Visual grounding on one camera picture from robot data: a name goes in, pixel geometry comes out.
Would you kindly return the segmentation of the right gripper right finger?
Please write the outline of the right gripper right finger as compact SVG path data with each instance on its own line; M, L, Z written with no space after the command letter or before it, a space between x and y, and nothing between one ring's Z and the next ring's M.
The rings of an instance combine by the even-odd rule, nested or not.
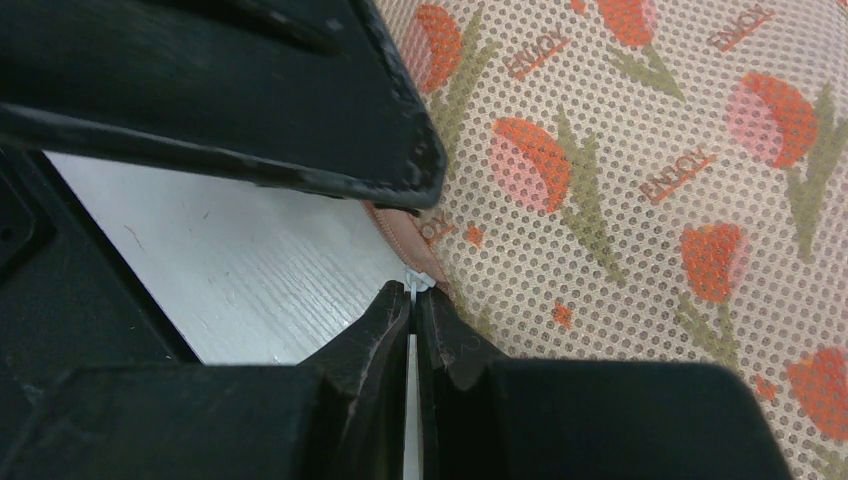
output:
M787 479L753 395L701 363L520 359L415 302L425 479Z

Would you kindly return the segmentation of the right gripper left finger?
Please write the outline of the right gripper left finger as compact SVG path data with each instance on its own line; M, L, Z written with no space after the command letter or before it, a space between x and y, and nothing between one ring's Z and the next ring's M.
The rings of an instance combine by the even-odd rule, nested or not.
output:
M397 479L411 302L386 283L294 366L79 369L35 410L5 479Z

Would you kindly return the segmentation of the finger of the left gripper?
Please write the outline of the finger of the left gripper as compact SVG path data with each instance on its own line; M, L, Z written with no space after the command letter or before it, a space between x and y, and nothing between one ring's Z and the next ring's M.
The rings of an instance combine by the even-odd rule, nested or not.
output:
M407 211L447 166L371 1L5 1L1 139Z

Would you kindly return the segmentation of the floral beige bra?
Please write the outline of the floral beige bra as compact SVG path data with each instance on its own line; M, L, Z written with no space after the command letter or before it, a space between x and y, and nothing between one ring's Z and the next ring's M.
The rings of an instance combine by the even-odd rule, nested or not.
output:
M371 208L512 356L709 362L847 475L847 5L381 1L444 144Z

